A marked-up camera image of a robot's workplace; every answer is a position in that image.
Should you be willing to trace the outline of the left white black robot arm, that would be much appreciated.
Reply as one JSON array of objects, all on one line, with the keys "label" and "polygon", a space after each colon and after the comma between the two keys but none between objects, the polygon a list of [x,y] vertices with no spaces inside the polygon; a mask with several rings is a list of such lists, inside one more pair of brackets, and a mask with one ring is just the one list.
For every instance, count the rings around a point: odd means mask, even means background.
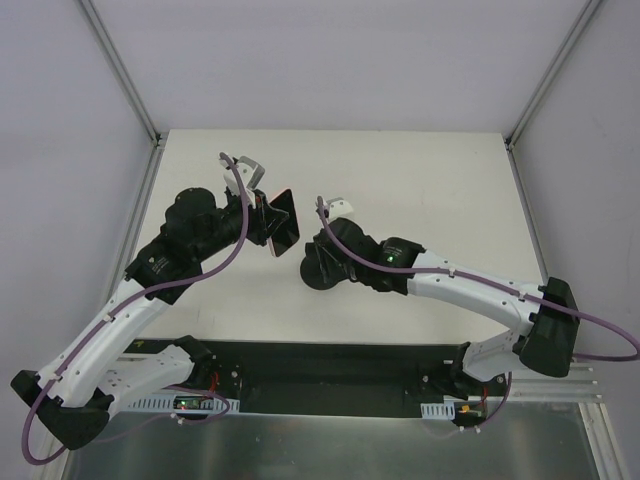
[{"label": "left white black robot arm", "polygon": [[204,188],[180,192],[165,212],[159,234],[127,267],[111,299],[74,342],[39,371],[22,370],[11,381],[29,406],[21,436],[29,448],[39,420],[68,450],[93,441],[131,403],[165,387],[207,391],[215,377],[213,355],[190,335],[127,369],[112,366],[133,340],[173,306],[194,283],[202,264],[245,241],[280,256],[299,239],[294,197],[284,190],[267,199],[260,190],[244,204],[232,193],[223,208]]}]

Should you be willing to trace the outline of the black phone pink case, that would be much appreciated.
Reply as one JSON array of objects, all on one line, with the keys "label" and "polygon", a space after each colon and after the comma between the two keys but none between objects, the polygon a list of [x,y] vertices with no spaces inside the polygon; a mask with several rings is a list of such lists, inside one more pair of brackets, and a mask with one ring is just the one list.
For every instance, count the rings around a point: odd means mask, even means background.
[{"label": "black phone pink case", "polygon": [[285,189],[269,201],[268,245],[274,257],[289,251],[300,239],[300,229],[291,189]]}]

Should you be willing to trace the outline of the left aluminium frame post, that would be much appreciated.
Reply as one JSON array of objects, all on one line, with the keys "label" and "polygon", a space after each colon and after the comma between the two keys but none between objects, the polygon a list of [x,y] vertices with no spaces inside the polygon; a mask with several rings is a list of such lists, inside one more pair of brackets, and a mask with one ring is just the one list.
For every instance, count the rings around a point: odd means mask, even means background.
[{"label": "left aluminium frame post", "polygon": [[85,19],[94,39],[104,56],[109,69],[116,80],[127,103],[132,109],[138,123],[142,127],[152,145],[157,146],[162,140],[162,132],[144,104],[144,101],[113,41],[104,20],[95,3],[90,0],[75,1],[81,15]]}]

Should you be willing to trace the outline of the black phone stand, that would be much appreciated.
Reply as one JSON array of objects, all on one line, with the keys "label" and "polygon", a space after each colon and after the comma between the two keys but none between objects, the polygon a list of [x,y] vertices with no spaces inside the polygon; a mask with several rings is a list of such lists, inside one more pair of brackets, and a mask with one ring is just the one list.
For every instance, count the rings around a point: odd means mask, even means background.
[{"label": "black phone stand", "polygon": [[316,291],[326,291],[334,288],[339,283],[346,280],[344,275],[324,274],[321,271],[320,262],[316,257],[305,256],[299,267],[299,274],[302,282],[309,288]]}]

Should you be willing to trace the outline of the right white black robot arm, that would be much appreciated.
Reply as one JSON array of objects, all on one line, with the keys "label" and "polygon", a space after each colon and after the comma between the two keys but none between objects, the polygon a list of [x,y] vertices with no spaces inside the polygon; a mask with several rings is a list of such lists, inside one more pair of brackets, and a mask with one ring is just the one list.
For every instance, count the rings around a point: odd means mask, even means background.
[{"label": "right white black robot arm", "polygon": [[486,278],[418,243],[399,237],[378,242],[346,218],[332,221],[305,244],[300,275],[314,290],[350,281],[380,293],[439,300],[505,327],[492,338],[459,346],[444,373],[453,396],[473,394],[498,375],[518,370],[551,378],[569,373],[580,321],[564,280],[551,277],[536,285]]}]

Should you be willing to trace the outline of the right aluminium frame post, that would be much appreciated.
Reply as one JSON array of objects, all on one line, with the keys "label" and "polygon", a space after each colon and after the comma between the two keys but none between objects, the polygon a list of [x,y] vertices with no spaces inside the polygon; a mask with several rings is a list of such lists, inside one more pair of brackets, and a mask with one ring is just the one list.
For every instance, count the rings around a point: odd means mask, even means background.
[{"label": "right aluminium frame post", "polygon": [[578,15],[572,22],[568,32],[536,84],[515,124],[509,130],[508,134],[504,136],[504,143],[508,152],[511,152],[515,148],[523,136],[525,130],[541,108],[545,98],[551,92],[554,83],[569,62],[571,55],[605,5],[605,0],[588,0],[582,5]]}]

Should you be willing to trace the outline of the aluminium frame post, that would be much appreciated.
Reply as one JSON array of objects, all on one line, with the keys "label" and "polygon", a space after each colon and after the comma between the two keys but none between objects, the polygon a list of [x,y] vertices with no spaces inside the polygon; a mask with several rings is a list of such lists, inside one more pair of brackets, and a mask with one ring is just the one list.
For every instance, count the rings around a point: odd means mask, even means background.
[{"label": "aluminium frame post", "polygon": [[85,19],[94,39],[104,56],[109,69],[116,80],[127,103],[132,109],[138,123],[142,127],[152,145],[157,146],[162,140],[162,132],[144,104],[144,101],[113,41],[104,20],[95,3],[90,0],[75,1],[81,15]]},{"label": "aluminium frame post", "polygon": [[536,84],[515,124],[509,130],[508,134],[504,136],[504,143],[508,152],[511,152],[515,148],[523,136],[525,130],[541,108],[545,98],[551,92],[554,83],[569,62],[571,55],[605,5],[605,0],[588,0],[582,5],[578,15],[572,22],[568,32]]}]

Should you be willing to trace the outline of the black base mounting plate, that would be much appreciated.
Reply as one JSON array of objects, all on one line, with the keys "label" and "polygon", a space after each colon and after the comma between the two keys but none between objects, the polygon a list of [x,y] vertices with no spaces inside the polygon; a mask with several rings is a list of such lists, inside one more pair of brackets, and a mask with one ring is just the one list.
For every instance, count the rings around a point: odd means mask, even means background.
[{"label": "black base mounting plate", "polygon": [[461,372],[453,345],[362,345],[177,339],[209,356],[206,379],[248,414],[417,418],[446,397],[501,397],[506,378]]}]

